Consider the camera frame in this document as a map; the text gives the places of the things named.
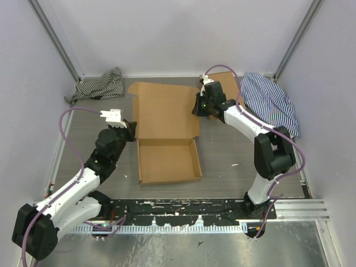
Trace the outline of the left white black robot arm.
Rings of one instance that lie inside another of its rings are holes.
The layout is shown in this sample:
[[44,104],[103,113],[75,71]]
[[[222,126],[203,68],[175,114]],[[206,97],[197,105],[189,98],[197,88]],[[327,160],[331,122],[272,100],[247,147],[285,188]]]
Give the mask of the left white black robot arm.
[[135,141],[137,123],[123,121],[124,127],[108,126],[98,134],[95,149],[80,170],[53,195],[18,211],[12,241],[40,261],[54,251],[59,240],[77,225],[96,217],[111,216],[111,199],[97,191],[113,173],[127,144]]

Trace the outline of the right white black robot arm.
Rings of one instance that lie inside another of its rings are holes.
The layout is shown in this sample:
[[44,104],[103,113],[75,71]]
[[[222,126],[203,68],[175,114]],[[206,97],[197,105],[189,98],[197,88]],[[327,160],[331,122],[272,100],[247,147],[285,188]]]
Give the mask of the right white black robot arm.
[[212,115],[236,128],[254,143],[254,167],[257,174],[253,185],[244,195],[243,211],[248,218],[258,219],[268,205],[272,186],[295,165],[288,129],[263,123],[235,100],[227,100],[224,93],[217,97],[207,97],[198,92],[192,114],[199,117]]

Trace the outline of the folded brown cardboard box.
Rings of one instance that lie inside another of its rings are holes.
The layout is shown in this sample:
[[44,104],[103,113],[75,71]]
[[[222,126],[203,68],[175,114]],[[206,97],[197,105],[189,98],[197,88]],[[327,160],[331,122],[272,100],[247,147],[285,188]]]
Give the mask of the folded brown cardboard box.
[[222,85],[222,90],[226,95],[226,101],[221,105],[221,108],[224,111],[229,107],[236,105],[241,108],[246,108],[239,89],[238,81],[231,71],[209,74],[208,77],[214,81],[219,81]]

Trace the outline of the blue white striped cloth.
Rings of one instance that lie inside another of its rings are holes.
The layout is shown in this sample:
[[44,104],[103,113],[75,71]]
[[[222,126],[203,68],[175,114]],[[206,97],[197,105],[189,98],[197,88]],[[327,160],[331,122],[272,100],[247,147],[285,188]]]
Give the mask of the blue white striped cloth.
[[284,126],[292,137],[300,137],[294,104],[276,82],[257,73],[247,73],[241,81],[241,95],[244,104],[262,121]]

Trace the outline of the grey striped cloth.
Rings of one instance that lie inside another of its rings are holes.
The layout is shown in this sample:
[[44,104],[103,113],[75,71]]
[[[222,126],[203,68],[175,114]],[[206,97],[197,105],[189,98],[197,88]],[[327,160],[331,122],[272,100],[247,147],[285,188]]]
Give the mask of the grey striped cloth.
[[106,100],[124,96],[121,71],[118,67],[114,67],[99,78],[80,82],[75,86],[74,94],[64,99],[70,106],[74,106],[78,100]]

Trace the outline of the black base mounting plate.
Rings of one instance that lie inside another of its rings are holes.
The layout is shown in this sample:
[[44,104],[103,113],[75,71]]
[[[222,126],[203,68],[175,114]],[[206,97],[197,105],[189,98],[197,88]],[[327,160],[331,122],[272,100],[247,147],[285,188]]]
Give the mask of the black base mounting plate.
[[105,216],[92,220],[116,221],[126,217],[125,226],[233,226],[239,220],[261,220],[265,215],[247,215],[240,199],[113,199]]

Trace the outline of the aluminium rail frame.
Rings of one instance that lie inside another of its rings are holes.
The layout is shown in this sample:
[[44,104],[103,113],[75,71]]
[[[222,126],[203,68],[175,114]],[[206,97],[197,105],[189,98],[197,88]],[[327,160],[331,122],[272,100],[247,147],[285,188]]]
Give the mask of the aluminium rail frame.
[[[280,199],[276,202],[269,201],[264,211],[265,215],[261,220],[239,221],[260,222],[264,218],[268,220],[318,220],[329,218],[324,202],[313,199]],[[202,223],[202,219],[198,219],[197,223]]]

